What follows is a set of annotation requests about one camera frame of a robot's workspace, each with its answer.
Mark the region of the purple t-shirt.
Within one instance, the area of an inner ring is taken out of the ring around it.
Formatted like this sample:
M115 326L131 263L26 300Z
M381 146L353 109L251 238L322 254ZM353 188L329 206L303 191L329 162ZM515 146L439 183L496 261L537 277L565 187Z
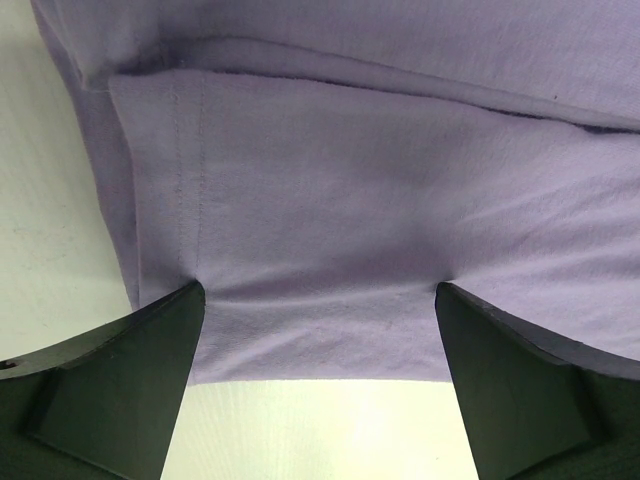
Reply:
M639 355L635 1L37 1L126 290L190 379L447 380L450 281Z

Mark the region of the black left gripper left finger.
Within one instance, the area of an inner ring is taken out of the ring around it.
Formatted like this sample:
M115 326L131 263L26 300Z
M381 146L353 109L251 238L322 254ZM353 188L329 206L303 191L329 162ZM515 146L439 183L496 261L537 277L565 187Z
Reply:
M2 361L2 478L160 478L204 313L205 292L194 281Z

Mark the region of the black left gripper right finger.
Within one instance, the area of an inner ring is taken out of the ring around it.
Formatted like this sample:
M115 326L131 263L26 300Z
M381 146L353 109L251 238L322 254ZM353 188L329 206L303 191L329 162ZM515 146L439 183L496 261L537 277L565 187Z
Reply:
M435 310L479 479L638 478L638 361L451 283Z

